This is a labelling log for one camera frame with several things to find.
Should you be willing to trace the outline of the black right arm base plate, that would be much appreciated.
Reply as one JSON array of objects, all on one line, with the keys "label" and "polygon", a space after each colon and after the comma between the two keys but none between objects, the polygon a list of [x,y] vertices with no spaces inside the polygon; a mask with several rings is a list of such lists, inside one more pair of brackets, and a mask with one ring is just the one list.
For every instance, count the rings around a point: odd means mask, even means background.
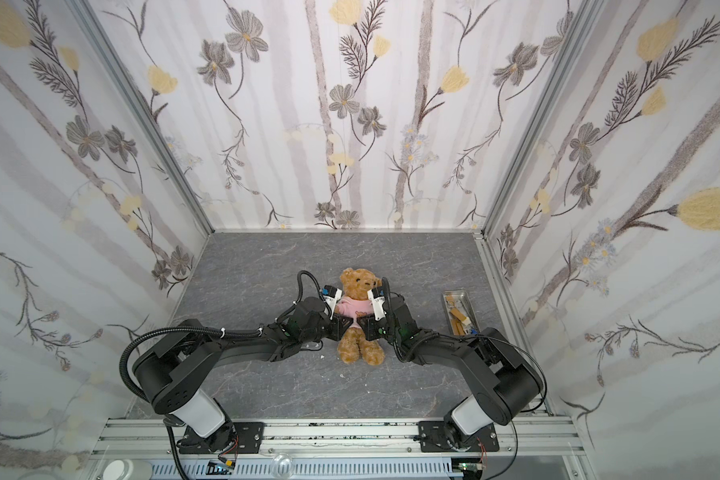
[{"label": "black right arm base plate", "polygon": [[493,453],[500,450],[493,424],[473,434],[462,433],[458,427],[444,420],[423,420],[417,424],[413,437],[424,453]]}]

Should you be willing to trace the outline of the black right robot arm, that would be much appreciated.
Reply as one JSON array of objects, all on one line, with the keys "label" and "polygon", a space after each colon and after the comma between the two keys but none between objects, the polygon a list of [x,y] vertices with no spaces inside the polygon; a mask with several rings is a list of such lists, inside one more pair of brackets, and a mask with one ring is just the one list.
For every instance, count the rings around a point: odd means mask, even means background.
[{"label": "black right robot arm", "polygon": [[441,437],[451,448],[463,448],[491,424],[509,425],[542,393],[541,374],[498,330],[454,336],[424,329],[402,297],[381,287],[367,296],[373,315],[358,322],[369,339],[387,341],[403,363],[450,367],[466,382],[470,395],[443,417]]}]

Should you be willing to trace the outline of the pink bear hoodie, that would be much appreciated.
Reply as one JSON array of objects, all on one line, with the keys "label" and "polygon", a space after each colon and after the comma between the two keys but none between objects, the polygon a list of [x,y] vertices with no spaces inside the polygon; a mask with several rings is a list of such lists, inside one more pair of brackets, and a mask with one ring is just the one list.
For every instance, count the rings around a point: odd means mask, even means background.
[{"label": "pink bear hoodie", "polygon": [[374,313],[373,305],[370,300],[358,300],[349,296],[344,296],[338,301],[335,307],[335,312],[339,315],[353,319],[372,315]]}]

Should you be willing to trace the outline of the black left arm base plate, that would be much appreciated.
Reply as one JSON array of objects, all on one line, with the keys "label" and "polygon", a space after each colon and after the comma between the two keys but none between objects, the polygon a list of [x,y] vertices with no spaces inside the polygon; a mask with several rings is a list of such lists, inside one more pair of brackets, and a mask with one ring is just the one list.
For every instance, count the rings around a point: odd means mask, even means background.
[{"label": "black left arm base plate", "polygon": [[258,454],[264,427],[264,422],[229,421],[207,438],[187,427],[178,440],[178,449],[181,454]]}]

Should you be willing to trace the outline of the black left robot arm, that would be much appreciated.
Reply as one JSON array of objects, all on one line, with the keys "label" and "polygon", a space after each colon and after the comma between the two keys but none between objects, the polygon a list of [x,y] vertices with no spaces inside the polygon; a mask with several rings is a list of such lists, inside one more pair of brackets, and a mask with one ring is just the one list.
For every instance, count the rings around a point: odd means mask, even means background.
[{"label": "black left robot arm", "polygon": [[317,297],[296,302],[274,322],[255,330],[225,330],[189,319],[147,332],[123,351],[119,373],[133,394],[155,413],[179,420],[203,439],[230,423],[219,404],[203,390],[217,367],[248,361],[279,362],[307,343],[340,340],[353,320],[335,314]]}]

